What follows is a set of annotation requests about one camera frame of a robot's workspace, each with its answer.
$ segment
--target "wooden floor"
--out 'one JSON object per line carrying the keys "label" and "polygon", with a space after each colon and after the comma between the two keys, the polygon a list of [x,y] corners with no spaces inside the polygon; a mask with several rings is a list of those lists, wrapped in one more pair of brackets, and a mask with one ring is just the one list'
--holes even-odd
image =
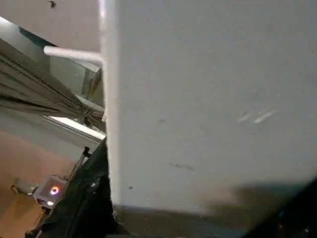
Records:
{"label": "wooden floor", "polygon": [[73,162],[24,139],[0,131],[0,237],[21,238],[37,223],[41,209],[10,187],[16,178],[39,183],[48,175],[66,175]]}

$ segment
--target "white pipe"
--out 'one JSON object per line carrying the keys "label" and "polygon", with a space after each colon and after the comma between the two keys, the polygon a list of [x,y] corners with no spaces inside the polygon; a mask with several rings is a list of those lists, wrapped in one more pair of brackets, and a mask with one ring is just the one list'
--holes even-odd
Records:
{"label": "white pipe", "polygon": [[63,48],[53,47],[53,46],[45,46],[44,54],[48,56],[57,56],[57,57],[75,59],[75,60],[85,60],[85,61],[92,61],[92,62],[103,61],[101,54],[96,52],[77,51],[77,50],[63,49]]}

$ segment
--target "red light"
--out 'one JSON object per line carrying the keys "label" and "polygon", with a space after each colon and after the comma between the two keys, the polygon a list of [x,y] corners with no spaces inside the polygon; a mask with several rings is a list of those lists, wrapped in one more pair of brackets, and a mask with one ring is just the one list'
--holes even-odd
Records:
{"label": "red light", "polygon": [[51,195],[56,195],[56,194],[58,194],[58,192],[59,192],[59,188],[56,186],[52,187],[50,190]]}

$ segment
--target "white panel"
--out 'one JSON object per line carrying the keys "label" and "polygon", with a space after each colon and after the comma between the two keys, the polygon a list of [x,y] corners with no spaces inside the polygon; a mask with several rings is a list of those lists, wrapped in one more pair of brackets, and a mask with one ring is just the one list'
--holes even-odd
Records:
{"label": "white panel", "polygon": [[212,214],[248,206],[236,190],[317,174],[316,1],[117,4],[118,71],[107,57],[119,203]]}

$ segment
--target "black bag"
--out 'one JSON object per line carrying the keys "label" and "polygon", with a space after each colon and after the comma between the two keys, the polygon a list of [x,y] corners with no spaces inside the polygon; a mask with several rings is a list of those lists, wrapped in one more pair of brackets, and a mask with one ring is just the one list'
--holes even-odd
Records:
{"label": "black bag", "polygon": [[42,230],[39,238],[104,238],[117,233],[105,140],[68,181],[49,217],[29,237],[38,230]]}

